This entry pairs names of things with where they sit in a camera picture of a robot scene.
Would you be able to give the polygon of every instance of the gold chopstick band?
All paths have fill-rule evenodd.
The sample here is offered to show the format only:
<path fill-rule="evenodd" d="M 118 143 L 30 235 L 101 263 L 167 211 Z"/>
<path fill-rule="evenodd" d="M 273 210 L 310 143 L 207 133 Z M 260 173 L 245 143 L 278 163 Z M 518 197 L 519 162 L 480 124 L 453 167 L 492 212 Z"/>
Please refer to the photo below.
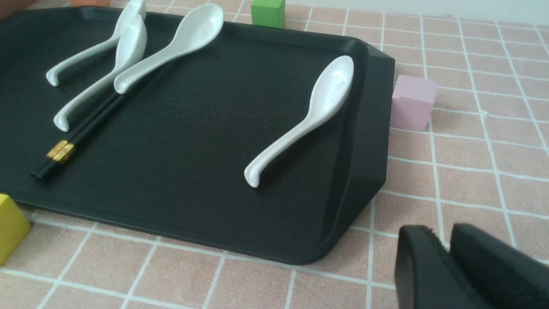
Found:
<path fill-rule="evenodd" d="M 55 157 L 59 153 L 59 151 L 61 151 L 61 149 L 63 149 L 63 147 L 65 147 L 68 143 L 69 141 L 67 140 L 62 140 L 61 142 L 57 143 L 57 145 L 48 152 L 46 157 L 53 159 L 53 157 Z"/>
<path fill-rule="evenodd" d="M 52 158 L 52 160 L 59 163 L 65 163 L 65 161 L 67 161 L 69 157 L 72 155 L 74 150 L 75 150 L 74 145 L 71 143 L 68 143 Z"/>

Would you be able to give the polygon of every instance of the table surface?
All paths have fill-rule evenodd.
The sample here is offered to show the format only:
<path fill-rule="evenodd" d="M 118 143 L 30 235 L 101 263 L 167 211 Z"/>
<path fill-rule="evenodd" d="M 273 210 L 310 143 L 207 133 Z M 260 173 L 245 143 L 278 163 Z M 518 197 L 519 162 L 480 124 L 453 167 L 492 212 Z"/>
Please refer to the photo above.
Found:
<path fill-rule="evenodd" d="M 185 15 L 206 0 L 147 2 Z M 251 23 L 251 1 L 211 2 Z M 395 79 L 440 86 L 428 130 L 391 128 L 387 182 L 333 251 L 288 266 L 22 207 L 33 228 L 0 268 L 3 308 L 397 308 L 404 224 L 447 246 L 454 223 L 473 223 L 549 264 L 549 26 L 295 5 L 286 17 L 381 49 Z"/>

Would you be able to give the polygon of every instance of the textured tray surface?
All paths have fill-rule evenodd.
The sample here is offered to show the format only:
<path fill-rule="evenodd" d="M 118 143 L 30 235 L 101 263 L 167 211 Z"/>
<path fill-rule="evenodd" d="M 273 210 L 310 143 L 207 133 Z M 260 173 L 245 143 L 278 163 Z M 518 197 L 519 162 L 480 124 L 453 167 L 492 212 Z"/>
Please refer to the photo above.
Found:
<path fill-rule="evenodd" d="M 33 181 L 29 171 L 64 136 L 53 116 L 112 68 L 114 53 L 65 76 L 59 88 L 44 74 L 109 37 L 116 14 L 105 16 L 111 20 L 75 18 L 0 63 L 0 191 L 47 209 L 279 258 L 315 245 L 327 208 L 339 207 L 327 205 L 328 195 L 345 112 L 360 98 L 271 164 L 259 189 L 247 185 L 243 170 L 303 119 L 316 78 L 345 52 L 260 41 L 241 25 L 226 24 L 211 46 L 159 69 L 59 177 Z M 145 56 L 171 40 L 178 22 L 147 17 Z M 359 72 L 354 87 L 363 78 Z"/>

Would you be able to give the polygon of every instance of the white wall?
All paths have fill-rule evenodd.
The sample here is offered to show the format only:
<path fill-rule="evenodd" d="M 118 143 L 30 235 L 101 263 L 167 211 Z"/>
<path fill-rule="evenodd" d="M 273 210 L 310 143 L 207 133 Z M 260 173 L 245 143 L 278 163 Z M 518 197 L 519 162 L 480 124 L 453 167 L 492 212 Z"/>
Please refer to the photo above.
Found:
<path fill-rule="evenodd" d="M 286 4 L 549 25 L 549 0 L 286 0 Z"/>

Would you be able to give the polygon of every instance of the white ceramic spoon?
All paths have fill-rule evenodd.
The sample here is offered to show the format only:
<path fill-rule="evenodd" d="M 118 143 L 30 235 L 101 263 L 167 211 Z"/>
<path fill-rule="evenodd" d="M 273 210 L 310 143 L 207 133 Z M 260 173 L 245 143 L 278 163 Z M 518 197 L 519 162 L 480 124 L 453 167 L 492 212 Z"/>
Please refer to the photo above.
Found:
<path fill-rule="evenodd" d="M 244 177 L 250 186 L 259 186 L 261 172 L 274 158 L 338 112 L 351 89 L 353 72 L 354 64 L 349 56 L 336 58 L 324 69 L 312 89 L 305 119 L 263 150 L 244 169 Z"/>
<path fill-rule="evenodd" d="M 118 42 L 118 47 L 116 48 L 116 62 L 113 71 L 91 85 L 88 89 L 82 91 L 81 94 L 67 103 L 57 115 L 55 115 L 53 123 L 55 123 L 57 128 L 64 132 L 69 131 L 69 123 L 67 121 L 69 114 L 96 92 L 112 84 L 120 73 L 141 60 L 146 45 L 147 31 L 145 29 L 145 24 L 140 15 L 135 15 Z"/>
<path fill-rule="evenodd" d="M 133 20 L 133 17 L 137 14 L 139 14 L 142 19 L 145 20 L 145 17 L 147 16 L 147 4 L 145 3 L 145 0 L 131 0 L 126 5 L 124 10 L 122 11 L 122 13 L 120 13 L 120 16 L 118 17 L 118 21 L 116 22 L 116 26 L 114 27 L 113 35 L 108 40 L 92 46 L 50 69 L 46 73 L 46 78 L 48 79 L 49 83 L 55 87 L 59 86 L 59 73 L 61 73 L 63 70 L 88 57 L 115 47 L 120 40 L 122 34 L 129 26 L 130 22 Z"/>
<path fill-rule="evenodd" d="M 125 93 L 136 81 L 166 62 L 208 45 L 222 27 L 223 9 L 218 5 L 205 4 L 193 9 L 181 20 L 171 43 L 120 74 L 114 81 L 114 89 Z"/>

